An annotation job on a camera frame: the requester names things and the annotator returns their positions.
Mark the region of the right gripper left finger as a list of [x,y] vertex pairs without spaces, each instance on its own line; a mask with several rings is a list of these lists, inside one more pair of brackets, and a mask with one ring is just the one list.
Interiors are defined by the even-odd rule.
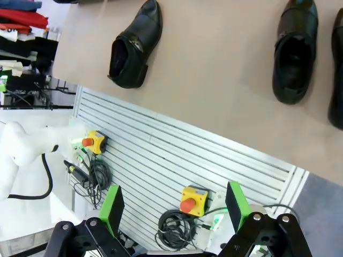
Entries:
[[58,222],[47,244],[47,256],[85,256],[97,250],[101,256],[130,256],[120,243],[118,228],[124,210],[121,187],[113,185],[105,197],[98,217],[74,225]]

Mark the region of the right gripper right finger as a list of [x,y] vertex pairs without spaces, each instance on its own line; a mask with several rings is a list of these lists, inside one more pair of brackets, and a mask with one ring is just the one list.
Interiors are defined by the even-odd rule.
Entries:
[[266,246],[271,256],[312,256],[293,214],[271,218],[252,211],[238,182],[228,182],[225,203],[235,234],[220,256],[249,256],[255,246]]

